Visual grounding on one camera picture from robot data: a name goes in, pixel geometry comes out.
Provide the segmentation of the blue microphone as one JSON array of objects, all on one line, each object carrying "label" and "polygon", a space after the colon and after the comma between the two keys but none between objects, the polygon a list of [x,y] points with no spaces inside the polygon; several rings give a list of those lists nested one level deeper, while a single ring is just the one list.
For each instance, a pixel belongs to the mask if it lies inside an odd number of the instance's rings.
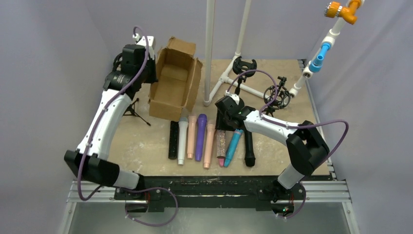
[{"label": "blue microphone", "polygon": [[229,143],[226,155],[225,155],[225,160],[224,160],[224,167],[228,167],[231,163],[231,161],[233,160],[235,151],[237,149],[239,140],[242,136],[242,134],[244,133],[244,131],[242,129],[236,129],[234,131],[234,134],[231,138],[231,141]]}]

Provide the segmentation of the glitter sequin microphone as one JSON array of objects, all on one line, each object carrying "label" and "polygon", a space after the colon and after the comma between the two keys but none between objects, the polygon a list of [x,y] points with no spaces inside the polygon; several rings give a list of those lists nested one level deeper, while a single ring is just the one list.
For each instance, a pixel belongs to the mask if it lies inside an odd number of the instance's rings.
[{"label": "glitter sequin microphone", "polygon": [[216,143],[217,143],[217,158],[225,158],[226,149],[226,131],[217,130],[216,131]]}]

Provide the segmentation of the beige microphone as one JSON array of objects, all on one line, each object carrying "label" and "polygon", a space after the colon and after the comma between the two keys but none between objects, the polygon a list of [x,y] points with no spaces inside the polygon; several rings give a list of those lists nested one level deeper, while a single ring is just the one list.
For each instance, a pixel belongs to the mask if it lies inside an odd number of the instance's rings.
[{"label": "beige microphone", "polygon": [[203,168],[209,169],[212,158],[212,149],[215,135],[215,121],[209,120],[206,125],[207,135],[206,135],[206,145],[205,145],[205,156],[203,161]]},{"label": "beige microphone", "polygon": [[188,143],[187,143],[187,158],[193,159],[195,152],[195,130],[197,117],[190,115],[188,117]]}]

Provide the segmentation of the purple microphone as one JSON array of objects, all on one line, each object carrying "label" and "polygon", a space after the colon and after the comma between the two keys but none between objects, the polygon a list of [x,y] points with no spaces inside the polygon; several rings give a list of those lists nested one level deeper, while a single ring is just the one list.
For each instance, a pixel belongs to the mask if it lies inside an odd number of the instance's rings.
[{"label": "purple microphone", "polygon": [[204,136],[207,124],[207,115],[199,114],[197,119],[197,137],[196,137],[196,147],[195,147],[195,160],[201,161],[203,155],[204,147]]}]

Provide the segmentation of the cardboard box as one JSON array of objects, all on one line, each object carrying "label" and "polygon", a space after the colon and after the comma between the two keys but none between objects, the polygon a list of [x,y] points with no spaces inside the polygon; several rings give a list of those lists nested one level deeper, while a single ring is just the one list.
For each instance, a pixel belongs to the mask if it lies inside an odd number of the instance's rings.
[{"label": "cardboard box", "polygon": [[203,66],[195,52],[195,43],[177,37],[171,37],[167,46],[159,50],[158,81],[150,85],[149,116],[178,121],[192,112]]}]

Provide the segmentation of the tripod shock mount stand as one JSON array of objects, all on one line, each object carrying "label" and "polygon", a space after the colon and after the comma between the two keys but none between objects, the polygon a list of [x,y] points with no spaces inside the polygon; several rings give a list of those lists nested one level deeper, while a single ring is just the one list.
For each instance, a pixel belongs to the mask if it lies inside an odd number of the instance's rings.
[{"label": "tripod shock mount stand", "polygon": [[278,76],[277,79],[280,80],[279,84],[277,86],[269,86],[263,96],[264,103],[267,104],[263,111],[266,115],[271,115],[272,117],[276,110],[286,108],[292,98],[292,94],[285,87],[287,78]]},{"label": "tripod shock mount stand", "polygon": [[[112,71],[117,71],[118,68],[120,67],[121,64],[121,60],[122,60],[122,54],[119,53],[113,60],[113,67],[112,67]],[[151,124],[146,121],[143,117],[141,117],[137,111],[136,111],[136,104],[139,101],[139,98],[136,98],[135,101],[133,101],[125,110],[123,116],[132,116],[132,117],[138,117],[140,119],[142,119],[148,126],[151,126]]]}]

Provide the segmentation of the black microphone orange cap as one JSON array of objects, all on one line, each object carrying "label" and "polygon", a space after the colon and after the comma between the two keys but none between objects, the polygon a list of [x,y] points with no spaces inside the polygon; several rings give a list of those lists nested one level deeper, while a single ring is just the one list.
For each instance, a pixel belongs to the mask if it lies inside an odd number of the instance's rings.
[{"label": "black microphone orange cap", "polygon": [[255,154],[254,154],[254,148],[253,148],[253,137],[252,133],[249,131],[245,131],[244,134],[245,137],[245,156],[244,156],[244,161],[245,165],[247,167],[253,167],[255,166]]}]

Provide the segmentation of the white microphone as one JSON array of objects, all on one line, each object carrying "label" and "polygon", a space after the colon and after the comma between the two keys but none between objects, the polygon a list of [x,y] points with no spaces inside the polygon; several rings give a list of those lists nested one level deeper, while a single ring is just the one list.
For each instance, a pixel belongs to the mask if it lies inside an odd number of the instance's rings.
[{"label": "white microphone", "polygon": [[178,138],[177,163],[178,165],[182,166],[184,165],[184,160],[186,156],[188,118],[181,117],[179,119],[178,126],[179,126],[179,138]]}]

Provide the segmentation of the round base mic stand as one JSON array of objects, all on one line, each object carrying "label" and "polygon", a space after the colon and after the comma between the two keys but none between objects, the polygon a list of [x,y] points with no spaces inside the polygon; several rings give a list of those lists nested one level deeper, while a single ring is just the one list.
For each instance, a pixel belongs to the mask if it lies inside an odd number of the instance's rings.
[{"label": "round base mic stand", "polygon": [[[242,56],[238,56],[233,62],[232,70],[236,75],[239,75],[239,74],[241,74],[245,71],[248,71],[248,70],[255,70],[255,69],[257,69],[257,62],[256,62],[255,59],[252,59],[251,62],[247,62],[247,61],[242,60]],[[237,94],[237,95],[240,94],[242,82],[243,81],[245,82],[248,77],[251,77],[254,74],[255,74],[255,71],[248,72],[248,73],[240,76],[237,79],[238,85],[235,89],[235,94]]]}]

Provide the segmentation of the pink microphone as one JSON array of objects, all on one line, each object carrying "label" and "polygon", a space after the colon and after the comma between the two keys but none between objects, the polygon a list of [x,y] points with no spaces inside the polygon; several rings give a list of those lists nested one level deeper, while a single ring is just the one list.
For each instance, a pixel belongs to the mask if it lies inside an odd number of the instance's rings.
[{"label": "pink microphone", "polygon": [[224,167],[225,157],[219,157],[218,162],[220,167]]}]

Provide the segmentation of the black sparkly microphone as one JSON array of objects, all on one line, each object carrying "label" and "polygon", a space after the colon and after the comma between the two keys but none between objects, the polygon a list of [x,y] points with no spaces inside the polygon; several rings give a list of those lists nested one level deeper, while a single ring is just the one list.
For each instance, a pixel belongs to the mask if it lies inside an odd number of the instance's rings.
[{"label": "black sparkly microphone", "polygon": [[170,131],[169,131],[168,159],[174,160],[177,158],[178,137],[179,137],[179,124],[176,121],[171,121]]}]

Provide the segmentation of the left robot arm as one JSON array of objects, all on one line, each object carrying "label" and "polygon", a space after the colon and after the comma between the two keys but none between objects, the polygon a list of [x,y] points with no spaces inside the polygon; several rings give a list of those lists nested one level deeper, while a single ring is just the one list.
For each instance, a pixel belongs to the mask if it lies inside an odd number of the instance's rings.
[{"label": "left robot arm", "polygon": [[76,150],[68,150],[64,161],[81,178],[99,185],[142,190],[140,175],[109,162],[110,146],[123,114],[143,83],[157,82],[153,47],[128,44],[106,76],[99,108]]}]

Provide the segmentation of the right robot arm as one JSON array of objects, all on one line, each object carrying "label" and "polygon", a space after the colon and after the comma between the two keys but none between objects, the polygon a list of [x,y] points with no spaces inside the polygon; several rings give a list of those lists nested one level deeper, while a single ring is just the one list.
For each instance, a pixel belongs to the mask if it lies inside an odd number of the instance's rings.
[{"label": "right robot arm", "polygon": [[330,149],[312,122],[293,123],[262,114],[245,106],[237,95],[225,96],[215,103],[218,119],[225,125],[273,139],[287,147],[290,164],[278,176],[275,186],[293,188],[321,165]]}]

